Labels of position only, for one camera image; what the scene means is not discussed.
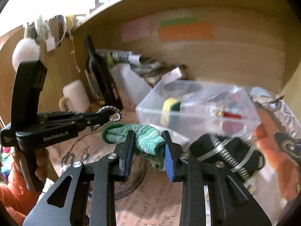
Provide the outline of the person's hand orange sleeve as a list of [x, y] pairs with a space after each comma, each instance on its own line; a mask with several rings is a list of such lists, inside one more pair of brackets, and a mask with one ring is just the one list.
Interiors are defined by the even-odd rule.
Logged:
[[[35, 151], [38, 165], [36, 176], [45, 181], [48, 177], [49, 151], [42, 148]], [[8, 184], [1, 184], [1, 203], [18, 225], [22, 225], [29, 212], [36, 205], [40, 192], [27, 189], [19, 163], [19, 150], [12, 149], [14, 162]]]

